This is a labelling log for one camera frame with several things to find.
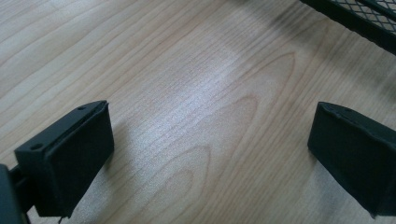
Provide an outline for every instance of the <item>wooden table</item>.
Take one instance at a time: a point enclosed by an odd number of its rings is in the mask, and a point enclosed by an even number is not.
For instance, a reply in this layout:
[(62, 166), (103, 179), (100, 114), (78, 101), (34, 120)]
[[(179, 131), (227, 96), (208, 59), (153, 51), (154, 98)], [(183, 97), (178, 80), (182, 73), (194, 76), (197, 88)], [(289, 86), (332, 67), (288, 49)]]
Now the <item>wooden table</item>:
[(0, 162), (106, 99), (115, 154), (62, 223), (394, 223), (306, 142), (318, 101), (396, 129), (395, 64), (296, 0), (4, 0)]

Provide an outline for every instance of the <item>light wood surface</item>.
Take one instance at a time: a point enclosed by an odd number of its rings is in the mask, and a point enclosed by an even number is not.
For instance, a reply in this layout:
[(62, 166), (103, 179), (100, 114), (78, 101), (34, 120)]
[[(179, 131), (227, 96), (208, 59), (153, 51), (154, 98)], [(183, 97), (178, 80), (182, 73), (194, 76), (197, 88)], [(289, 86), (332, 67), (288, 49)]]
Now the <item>light wood surface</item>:
[(105, 99), (115, 154), (62, 223), (394, 223), (306, 142), (318, 101), (396, 129), (395, 64), (296, 0), (3, 0), (0, 162)]

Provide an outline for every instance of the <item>table surface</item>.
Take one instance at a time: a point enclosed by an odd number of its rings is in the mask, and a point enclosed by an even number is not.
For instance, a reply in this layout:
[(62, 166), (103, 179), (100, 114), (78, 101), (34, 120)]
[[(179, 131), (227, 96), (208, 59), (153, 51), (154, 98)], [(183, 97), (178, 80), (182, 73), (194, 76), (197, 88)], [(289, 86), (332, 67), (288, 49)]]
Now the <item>table surface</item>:
[(396, 129), (396, 57), (299, 1), (5, 0), (0, 31), (1, 163), (109, 101), (115, 154), (62, 223), (396, 221), (306, 146), (319, 101)]

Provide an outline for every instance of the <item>black mesh basket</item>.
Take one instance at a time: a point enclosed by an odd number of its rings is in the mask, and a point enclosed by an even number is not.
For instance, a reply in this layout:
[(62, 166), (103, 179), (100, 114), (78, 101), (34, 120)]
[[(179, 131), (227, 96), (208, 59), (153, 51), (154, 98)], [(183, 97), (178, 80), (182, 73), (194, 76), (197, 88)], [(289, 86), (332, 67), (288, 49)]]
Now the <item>black mesh basket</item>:
[(396, 0), (301, 0), (396, 55)]

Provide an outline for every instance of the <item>screw hole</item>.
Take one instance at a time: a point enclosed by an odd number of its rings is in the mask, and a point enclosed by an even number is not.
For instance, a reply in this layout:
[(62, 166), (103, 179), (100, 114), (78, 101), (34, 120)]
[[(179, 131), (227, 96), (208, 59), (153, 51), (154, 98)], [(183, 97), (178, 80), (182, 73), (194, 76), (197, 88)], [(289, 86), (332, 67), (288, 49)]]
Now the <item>screw hole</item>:
[(37, 150), (37, 149), (39, 149), (39, 148), (41, 148), (41, 147), (43, 147), (43, 144), (38, 143), (38, 144), (35, 144), (35, 145), (31, 146), (30, 149), (32, 149), (32, 150)]

